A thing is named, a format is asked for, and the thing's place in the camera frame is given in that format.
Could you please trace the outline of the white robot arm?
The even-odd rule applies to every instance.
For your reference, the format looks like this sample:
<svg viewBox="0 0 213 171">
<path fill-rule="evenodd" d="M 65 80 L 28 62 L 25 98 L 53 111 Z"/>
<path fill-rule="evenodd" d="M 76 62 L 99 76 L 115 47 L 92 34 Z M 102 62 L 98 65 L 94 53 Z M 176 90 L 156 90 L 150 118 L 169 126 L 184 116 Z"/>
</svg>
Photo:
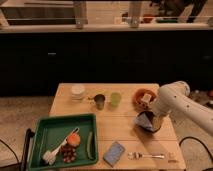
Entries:
<svg viewBox="0 0 213 171">
<path fill-rule="evenodd" d="M 155 116 L 167 116 L 170 111 L 177 110 L 213 136 L 213 110 L 194 102 L 189 94 L 190 87 L 184 81 L 165 84 L 158 89 L 151 110 Z"/>
</svg>

